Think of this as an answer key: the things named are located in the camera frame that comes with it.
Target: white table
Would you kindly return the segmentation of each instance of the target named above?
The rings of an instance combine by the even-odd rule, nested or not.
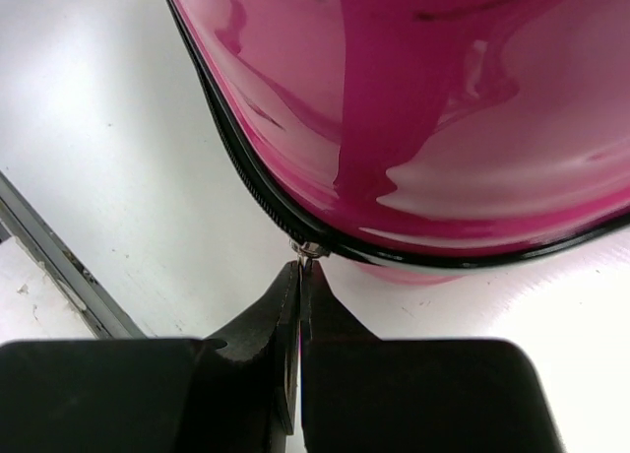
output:
[[[0,6],[0,168],[145,333],[212,333],[292,253],[231,168],[165,2]],[[324,266],[382,337],[513,340],[567,451],[617,453],[630,451],[628,248],[626,231],[431,288]]]

